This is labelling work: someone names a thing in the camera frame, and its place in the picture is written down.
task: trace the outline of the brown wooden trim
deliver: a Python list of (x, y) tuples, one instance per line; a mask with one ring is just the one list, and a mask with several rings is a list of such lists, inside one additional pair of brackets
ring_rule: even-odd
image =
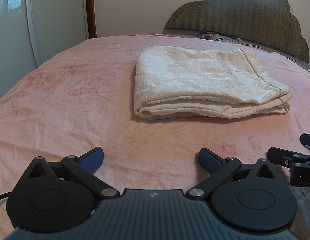
[(94, 0), (86, 0), (87, 27), (89, 38), (97, 38), (95, 25)]

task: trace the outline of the pink bed sheet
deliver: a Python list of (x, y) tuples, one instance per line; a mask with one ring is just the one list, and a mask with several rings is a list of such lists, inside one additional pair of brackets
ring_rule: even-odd
[[(143, 34), (90, 39), (57, 54), (0, 99), (0, 194), (13, 189), (35, 156), (59, 161), (96, 146), (104, 149), (105, 158), (95, 175), (120, 191), (189, 189), (207, 177), (196, 161), (201, 147), (243, 163), (255, 163), (270, 147), (310, 153), (299, 142), (302, 133), (310, 133), (310, 75), (304, 69), (277, 53), (253, 48), (268, 74), (290, 87), (288, 114), (147, 121), (134, 114), (133, 95), (137, 55), (150, 46), (245, 48)], [(292, 230), (306, 239), (310, 191), (298, 194), (300, 209)], [(12, 229), (1, 201), (0, 239)]]

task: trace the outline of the metal screw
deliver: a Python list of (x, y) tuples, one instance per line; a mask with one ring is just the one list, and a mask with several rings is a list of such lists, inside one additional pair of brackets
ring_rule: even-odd
[(200, 197), (203, 196), (205, 192), (200, 188), (192, 188), (188, 191), (188, 193), (194, 197)]
[(101, 191), (101, 194), (105, 197), (112, 197), (115, 196), (117, 191), (113, 188), (105, 188)]

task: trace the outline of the circular black cover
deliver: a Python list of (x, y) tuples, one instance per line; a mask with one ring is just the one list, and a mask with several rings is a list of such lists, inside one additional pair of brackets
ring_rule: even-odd
[(226, 223), (252, 232), (284, 228), (297, 209), (289, 188), (267, 178), (222, 185), (213, 192), (211, 206)]
[(13, 225), (36, 233), (52, 233), (70, 229), (88, 217), (94, 197), (86, 187), (41, 178), (20, 184), (8, 198), (6, 210)]

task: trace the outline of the white folded blanket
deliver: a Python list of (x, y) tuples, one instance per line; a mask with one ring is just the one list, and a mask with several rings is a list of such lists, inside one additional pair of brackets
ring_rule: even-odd
[(286, 114), (291, 97), (251, 49), (150, 47), (137, 58), (134, 112), (144, 119)]

